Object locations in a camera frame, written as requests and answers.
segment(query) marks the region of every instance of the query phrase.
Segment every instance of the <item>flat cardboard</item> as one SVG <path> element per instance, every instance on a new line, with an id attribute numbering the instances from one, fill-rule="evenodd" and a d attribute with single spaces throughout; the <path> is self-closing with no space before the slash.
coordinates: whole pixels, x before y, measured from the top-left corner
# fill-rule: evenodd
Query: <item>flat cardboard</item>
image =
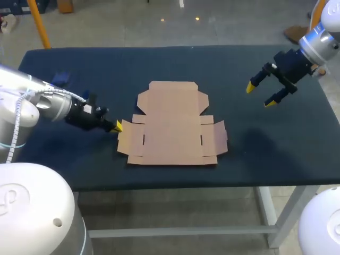
<path id="1" fill-rule="evenodd" d="M 123 120 L 118 152 L 129 164 L 217 164 L 217 155 L 228 151 L 224 121 L 200 114 L 209 106 L 208 95 L 194 82 L 153 81 L 138 95 L 145 115 Z"/>

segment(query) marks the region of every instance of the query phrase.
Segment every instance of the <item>cardboard flap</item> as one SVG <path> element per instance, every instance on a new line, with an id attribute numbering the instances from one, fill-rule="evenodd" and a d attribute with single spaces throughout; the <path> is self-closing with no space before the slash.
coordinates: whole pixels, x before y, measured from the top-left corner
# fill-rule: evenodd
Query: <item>cardboard flap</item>
<path id="1" fill-rule="evenodd" d="M 134 124 L 123 120 L 123 132 L 118 134 L 117 151 L 133 156 L 143 156 L 144 148 L 144 124 Z"/>
<path id="2" fill-rule="evenodd" d="M 132 135 L 132 123 L 122 120 L 122 126 L 124 127 L 124 131 L 118 134 L 119 143 L 117 151 L 129 155 Z"/>
<path id="3" fill-rule="evenodd" d="M 227 131 L 224 121 L 216 124 L 201 125 L 203 156 L 215 156 L 228 151 Z"/>
<path id="4" fill-rule="evenodd" d="M 209 98 L 207 94 L 204 94 L 200 91 L 197 91 L 197 93 L 198 93 L 198 110 L 199 114 L 201 114 L 209 106 Z"/>
<path id="5" fill-rule="evenodd" d="M 224 127 L 224 121 L 217 122 L 214 124 L 214 133 L 215 133 L 215 148 L 216 154 L 220 155 L 228 151 L 227 146 L 227 131 Z"/>
<path id="6" fill-rule="evenodd" d="M 133 123 L 145 124 L 146 120 L 147 120 L 146 115 L 140 115 L 140 114 L 133 114 L 132 115 L 132 122 Z"/>
<path id="7" fill-rule="evenodd" d="M 198 90 L 193 81 L 151 81 L 149 89 L 152 90 Z"/>
<path id="8" fill-rule="evenodd" d="M 148 91 L 144 91 L 138 95 L 137 106 L 140 108 L 144 114 L 148 112 Z"/>
<path id="9" fill-rule="evenodd" d="M 200 118 L 201 118 L 201 125 L 214 123 L 214 116 L 212 115 L 202 115 L 200 116 Z"/>
<path id="10" fill-rule="evenodd" d="M 129 156 L 128 164 L 135 165 L 213 165 L 217 164 L 217 157 L 196 157 L 196 158 L 155 158 L 155 157 L 139 157 Z"/>

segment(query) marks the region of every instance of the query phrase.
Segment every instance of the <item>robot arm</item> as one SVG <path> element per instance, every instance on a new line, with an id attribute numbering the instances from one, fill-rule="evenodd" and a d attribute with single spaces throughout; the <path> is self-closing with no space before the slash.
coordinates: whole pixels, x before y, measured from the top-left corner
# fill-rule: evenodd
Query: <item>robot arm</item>
<path id="1" fill-rule="evenodd" d="M 274 56 L 275 64 L 267 63 L 248 83 L 250 93 L 267 76 L 273 74 L 284 86 L 278 93 L 265 101 L 265 106 L 276 105 L 288 94 L 298 89 L 295 84 L 307 74 L 312 75 L 313 65 L 321 66 L 339 52 L 340 43 L 340 2 L 330 0 L 321 15 L 321 22 L 299 41 L 298 50 L 279 52 Z"/>
<path id="2" fill-rule="evenodd" d="M 0 112 L 2 113 L 0 163 L 6 161 L 7 155 L 12 160 L 19 154 L 28 135 L 37 124 L 39 116 L 52 121 L 65 120 L 66 123 L 87 131 L 94 128 L 101 128 L 106 132 L 122 131 L 119 121 L 111 122 L 105 119 L 104 115 L 108 109 L 96 105 L 94 94 L 90 93 L 87 99 L 83 99 L 50 83 L 2 65 L 0 65 L 0 77 L 2 78 L 0 81 Z"/>

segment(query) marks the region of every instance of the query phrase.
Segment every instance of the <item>metal table frame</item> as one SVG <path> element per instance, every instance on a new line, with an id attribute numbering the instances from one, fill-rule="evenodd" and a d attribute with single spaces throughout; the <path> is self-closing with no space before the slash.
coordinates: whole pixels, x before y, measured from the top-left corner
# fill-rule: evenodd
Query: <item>metal table frame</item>
<path id="1" fill-rule="evenodd" d="M 262 226 L 222 226 L 222 227 L 174 227 L 89 230 L 91 238 L 171 236 L 171 235 L 229 235 L 268 234 L 270 248 L 279 248 L 300 218 L 302 210 L 316 194 L 319 185 L 297 186 L 279 218 L 276 217 L 269 187 L 256 187 L 265 225 Z"/>

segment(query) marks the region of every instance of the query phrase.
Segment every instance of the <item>table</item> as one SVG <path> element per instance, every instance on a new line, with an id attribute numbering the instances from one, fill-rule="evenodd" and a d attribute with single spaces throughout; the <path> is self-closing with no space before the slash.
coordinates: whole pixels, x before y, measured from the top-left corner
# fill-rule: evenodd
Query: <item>table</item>
<path id="1" fill-rule="evenodd" d="M 257 188 L 268 226 L 119 229 L 92 231 L 92 237 L 269 233 L 278 247 L 303 207 L 321 184 L 340 183 L 339 123 L 318 82 L 303 78 L 298 92 L 281 104 L 263 102 L 282 86 L 267 78 L 251 94 L 249 79 L 287 46 L 188 46 L 166 48 L 64 48 L 26 53 L 20 70 L 51 82 L 55 72 L 69 71 L 65 89 L 82 94 L 90 89 L 109 116 L 130 121 L 137 95 L 152 80 L 194 81 L 209 95 L 204 112 L 225 121 L 229 152 L 218 165 L 135 166 L 116 152 L 116 135 L 84 132 L 63 122 L 41 120 L 19 161 L 48 166 L 59 172 L 74 191 L 118 189 Z M 276 222 L 267 186 L 299 185 Z"/>

